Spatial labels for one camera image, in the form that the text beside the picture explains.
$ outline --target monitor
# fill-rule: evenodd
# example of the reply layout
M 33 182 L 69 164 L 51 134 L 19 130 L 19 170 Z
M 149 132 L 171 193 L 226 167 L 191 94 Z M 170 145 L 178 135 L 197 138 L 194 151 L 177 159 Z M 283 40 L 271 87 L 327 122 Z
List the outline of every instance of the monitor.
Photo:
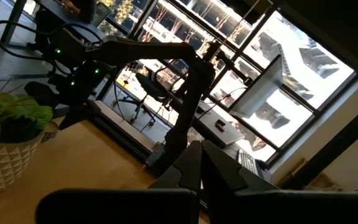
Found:
M 229 113 L 250 118 L 282 84 L 282 57 L 278 55 L 233 103 Z

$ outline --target chair backrest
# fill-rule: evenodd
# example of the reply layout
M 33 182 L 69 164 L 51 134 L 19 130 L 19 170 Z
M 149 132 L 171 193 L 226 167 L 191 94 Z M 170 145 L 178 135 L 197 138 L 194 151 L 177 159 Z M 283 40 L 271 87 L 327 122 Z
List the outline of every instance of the chair backrest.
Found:
M 95 26 L 100 25 L 110 15 L 111 9 L 107 5 L 98 2 L 96 5 L 96 14 L 93 17 L 92 24 Z

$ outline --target wooden desk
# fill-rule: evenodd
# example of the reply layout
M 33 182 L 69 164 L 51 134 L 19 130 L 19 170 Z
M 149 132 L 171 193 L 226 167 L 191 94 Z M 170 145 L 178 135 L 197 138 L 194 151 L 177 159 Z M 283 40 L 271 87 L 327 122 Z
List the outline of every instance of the wooden desk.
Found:
M 41 144 L 23 176 L 0 193 L 0 223 L 34 223 L 40 199 L 62 188 L 145 189 L 154 178 L 141 166 L 91 123 L 78 123 Z
M 173 99 L 170 103 L 170 106 L 176 111 L 181 110 L 182 99 L 177 98 L 175 95 L 169 93 L 171 99 Z M 204 111 L 208 111 L 211 106 L 207 103 L 200 101 L 198 104 Z M 219 148 L 225 148 L 230 146 L 231 144 L 236 143 L 237 141 L 244 139 L 245 136 L 239 132 L 236 128 L 230 125 L 228 121 L 226 121 L 222 116 L 220 116 L 215 110 L 211 110 L 208 114 L 195 113 L 194 119 L 191 126 L 199 132 L 205 140 L 211 141 Z M 226 123 L 224 129 L 225 132 L 220 132 L 218 128 L 215 127 L 215 123 L 217 120 L 221 120 Z

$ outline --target glass window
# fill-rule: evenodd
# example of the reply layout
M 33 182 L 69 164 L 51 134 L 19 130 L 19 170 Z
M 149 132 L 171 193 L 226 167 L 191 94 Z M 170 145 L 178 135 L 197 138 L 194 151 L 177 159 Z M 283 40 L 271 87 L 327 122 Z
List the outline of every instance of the glass window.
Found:
M 256 69 L 241 58 L 237 59 L 234 64 L 241 73 L 253 80 L 259 75 Z M 246 90 L 245 87 L 243 79 L 239 78 L 230 70 L 224 74 L 223 78 L 212 90 L 211 96 L 217 100 L 221 100 L 223 105 L 230 107 Z
M 125 69 L 121 71 L 117 78 L 117 83 L 122 86 L 126 91 L 128 91 L 131 95 L 135 96 L 138 99 L 143 99 L 143 97 L 147 94 L 140 83 L 137 81 L 135 75 L 136 73 L 141 73 L 143 75 L 148 75 L 147 68 L 153 72 L 164 68 L 165 66 L 159 62 L 158 60 L 139 60 L 137 62 L 132 62 Z M 165 89 L 172 90 L 175 92 L 180 85 L 183 83 L 182 79 L 174 73 L 172 70 L 166 68 L 157 74 L 156 79 L 159 83 L 161 83 Z M 166 110 L 165 108 L 161 108 L 161 102 L 156 101 L 151 96 L 148 96 L 145 99 L 145 104 L 154 111 L 153 113 L 158 111 L 158 115 L 163 118 L 167 125 L 175 125 L 176 120 L 178 118 L 178 113 L 174 110 Z
M 125 30 L 132 30 L 142 15 L 148 0 L 100 0 L 109 6 L 112 13 L 109 18 Z
M 245 41 L 252 30 L 252 26 L 248 22 L 241 21 L 241 16 L 219 0 L 180 0 L 180 2 L 224 37 L 228 37 L 228 40 L 237 46 L 240 46 Z
M 192 141 L 202 141 L 204 140 L 204 137 L 197 132 L 194 128 L 190 128 L 187 132 L 187 141 L 188 143 L 191 143 Z
M 205 100 L 205 102 L 213 104 L 209 99 Z M 236 142 L 236 144 L 240 146 L 241 149 L 248 152 L 252 157 L 262 161 L 267 161 L 275 153 L 276 150 L 274 148 L 269 146 L 266 142 L 261 140 L 261 138 L 244 127 L 222 108 L 215 106 L 213 110 L 245 136 L 243 140 Z
M 194 47 L 200 57 L 202 57 L 207 49 L 208 42 L 214 40 L 199 25 L 195 24 L 190 18 L 186 17 L 174 6 L 166 1 L 159 1 L 150 13 L 149 18 L 143 26 L 143 31 L 139 36 L 139 40 L 143 42 L 187 42 Z M 228 57 L 232 57 L 234 52 L 227 47 L 222 46 L 221 50 Z M 179 60 L 179 70 L 183 70 L 186 64 Z M 220 60 L 213 61 L 216 73 L 223 68 L 224 63 Z
M 106 35 L 115 35 L 117 37 L 122 37 L 122 38 L 127 37 L 127 35 L 123 34 L 119 30 L 117 30 L 113 25 L 111 25 L 107 21 L 103 21 L 102 23 L 100 23 L 100 25 L 98 26 L 98 29 L 103 31 Z
M 311 115 L 304 106 L 276 90 L 251 117 L 242 119 L 280 147 Z
M 284 83 L 318 108 L 353 70 L 275 12 L 244 51 L 262 67 L 283 57 Z

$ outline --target keyboard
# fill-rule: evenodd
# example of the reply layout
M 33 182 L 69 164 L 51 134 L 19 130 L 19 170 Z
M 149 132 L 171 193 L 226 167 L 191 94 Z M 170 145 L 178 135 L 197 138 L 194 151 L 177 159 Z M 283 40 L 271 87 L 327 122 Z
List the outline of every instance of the keyboard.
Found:
M 259 175 L 255 159 L 250 154 L 246 153 L 244 150 L 239 151 L 237 161 L 249 171 L 253 172 L 256 175 Z

